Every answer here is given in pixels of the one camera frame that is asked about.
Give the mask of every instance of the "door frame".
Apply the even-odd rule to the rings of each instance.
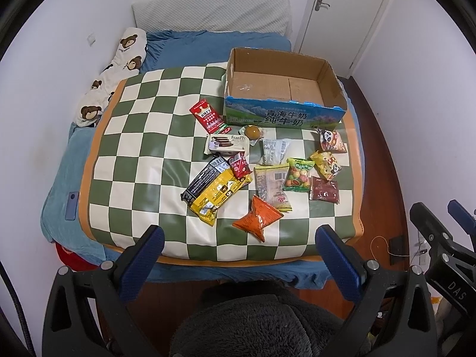
[[[372,25],[370,26],[370,30],[368,31],[367,35],[365,36],[364,42],[360,46],[359,51],[357,52],[354,61],[352,64],[349,66],[349,70],[346,74],[346,76],[343,76],[344,78],[348,78],[349,76],[352,75],[352,72],[354,71],[355,67],[357,66],[360,58],[362,57],[363,53],[365,52],[365,49],[370,42],[370,39],[372,38],[373,34],[375,33],[375,30],[378,27],[378,24],[380,22],[380,19],[384,15],[385,9],[388,6],[390,0],[382,0],[382,4],[380,5],[377,14],[375,15],[375,19],[372,22]],[[304,9],[304,14],[303,14],[303,19],[301,22],[301,26],[299,28],[299,32],[297,33],[297,38],[296,42],[293,47],[293,52],[300,53],[301,52],[301,47],[304,42],[304,36],[306,35],[306,31],[309,26],[309,21],[311,20],[311,15],[312,11],[314,9],[314,4],[316,3],[316,0],[308,0],[306,3],[306,8]]]

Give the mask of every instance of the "fuzzy gray fabric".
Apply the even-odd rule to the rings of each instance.
[[[170,357],[318,356],[342,320],[270,281],[204,291],[198,312],[178,328]],[[365,342],[360,355],[370,351]]]

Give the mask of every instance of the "light switch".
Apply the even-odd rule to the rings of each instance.
[[[96,42],[96,35],[93,33],[91,33],[88,37],[87,37],[87,43],[90,45],[90,47],[92,47],[92,45]]]

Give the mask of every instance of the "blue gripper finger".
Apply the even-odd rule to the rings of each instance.
[[[150,226],[131,251],[137,249],[132,259],[120,270],[118,295],[121,301],[130,302],[137,298],[154,264],[165,245],[165,234],[159,226]]]
[[[448,203],[448,213],[468,235],[476,236],[476,220],[458,201]]]
[[[347,248],[351,250],[353,248],[342,243],[339,236],[327,224],[317,229],[315,239],[317,253],[324,260],[342,296],[348,301],[359,302],[363,296],[362,285],[366,278],[363,261],[349,259],[348,255],[353,254],[349,254]]]

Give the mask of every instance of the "open cardboard box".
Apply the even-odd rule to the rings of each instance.
[[[333,130],[346,110],[344,93],[324,59],[232,49],[225,86],[227,123]]]

